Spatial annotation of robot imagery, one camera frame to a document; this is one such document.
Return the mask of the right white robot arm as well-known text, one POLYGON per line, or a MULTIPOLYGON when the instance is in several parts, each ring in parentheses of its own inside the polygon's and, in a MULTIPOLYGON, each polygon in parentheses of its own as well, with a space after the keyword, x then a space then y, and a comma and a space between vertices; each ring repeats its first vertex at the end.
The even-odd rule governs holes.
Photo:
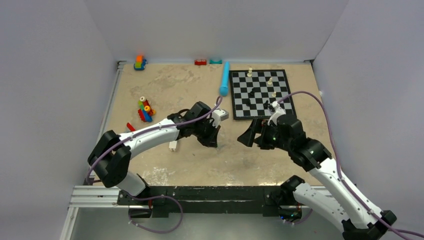
POLYGON ((344 173, 338 174, 336 160, 318 140, 306 136, 302 122, 292 114, 273 120, 254 119, 237 138, 247 147, 284 150, 290 159, 325 186, 330 197, 316 191, 293 175, 281 187, 288 204, 299 202, 331 222, 345 240, 379 240, 397 220, 368 200, 344 173))

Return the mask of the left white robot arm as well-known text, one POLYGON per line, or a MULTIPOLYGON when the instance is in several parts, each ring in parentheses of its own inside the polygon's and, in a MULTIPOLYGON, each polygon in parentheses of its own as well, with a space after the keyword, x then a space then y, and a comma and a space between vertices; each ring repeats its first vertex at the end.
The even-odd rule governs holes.
POLYGON ((205 147, 217 148, 220 124, 228 117, 226 110, 198 101, 190 109, 172 113, 143 129, 121 134, 106 131, 88 157, 89 172, 95 172, 104 187, 118 187, 142 205, 149 199, 148 184, 129 171, 131 159, 158 145, 190 136, 205 147))

